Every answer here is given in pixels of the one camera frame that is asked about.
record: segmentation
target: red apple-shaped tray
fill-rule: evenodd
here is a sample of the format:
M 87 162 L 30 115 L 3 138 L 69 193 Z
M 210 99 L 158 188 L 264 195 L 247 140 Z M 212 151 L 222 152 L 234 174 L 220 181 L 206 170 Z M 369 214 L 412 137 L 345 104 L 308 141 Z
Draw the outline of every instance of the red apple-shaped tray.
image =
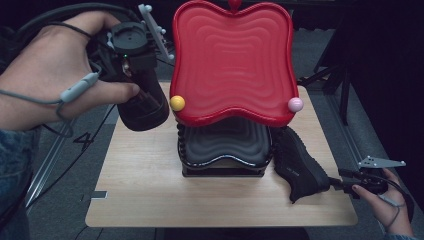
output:
M 189 1 L 175 13 L 170 104 L 176 120 L 186 126 L 241 116 L 282 127 L 300 110 L 289 108 L 290 100 L 299 100 L 290 16 L 274 3 L 239 11 L 240 3 L 229 0 L 226 10 Z

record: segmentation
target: jeans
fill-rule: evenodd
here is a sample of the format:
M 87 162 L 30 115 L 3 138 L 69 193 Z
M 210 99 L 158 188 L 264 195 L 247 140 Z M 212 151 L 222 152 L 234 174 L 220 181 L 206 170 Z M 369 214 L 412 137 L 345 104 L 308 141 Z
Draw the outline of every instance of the jeans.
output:
M 0 214 L 18 203 L 32 175 L 39 130 L 25 132 L 0 130 Z M 29 239 L 24 202 L 0 230 L 0 240 Z

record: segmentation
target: fingers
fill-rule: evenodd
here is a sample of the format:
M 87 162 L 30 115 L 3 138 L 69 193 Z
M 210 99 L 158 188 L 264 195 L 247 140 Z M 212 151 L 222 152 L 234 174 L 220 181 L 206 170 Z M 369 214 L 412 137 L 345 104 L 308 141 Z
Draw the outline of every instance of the fingers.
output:
M 110 29 L 120 23 L 113 15 L 107 12 L 84 12 L 65 21 L 90 35 L 95 35 L 102 29 Z
M 355 193 L 357 193 L 361 198 L 365 199 L 365 201 L 367 201 L 371 205 L 373 202 L 379 201 L 378 197 L 374 193 L 369 192 L 368 190 L 359 185 L 353 185 L 352 189 Z

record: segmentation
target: sleeve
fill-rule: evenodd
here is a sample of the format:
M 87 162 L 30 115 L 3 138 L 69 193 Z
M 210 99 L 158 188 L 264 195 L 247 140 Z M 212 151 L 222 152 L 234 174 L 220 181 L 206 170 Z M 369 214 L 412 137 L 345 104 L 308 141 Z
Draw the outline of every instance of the sleeve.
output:
M 414 237 L 404 236 L 404 235 L 386 233 L 384 235 L 383 240 L 419 240 L 419 239 Z

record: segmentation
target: pink ball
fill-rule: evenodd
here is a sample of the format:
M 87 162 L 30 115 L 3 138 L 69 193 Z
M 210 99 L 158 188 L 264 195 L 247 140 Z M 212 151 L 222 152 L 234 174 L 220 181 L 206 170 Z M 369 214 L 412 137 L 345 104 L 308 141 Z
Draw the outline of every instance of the pink ball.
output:
M 292 112 L 299 112 L 303 108 L 303 101 L 300 98 L 292 98 L 289 101 L 289 109 Z

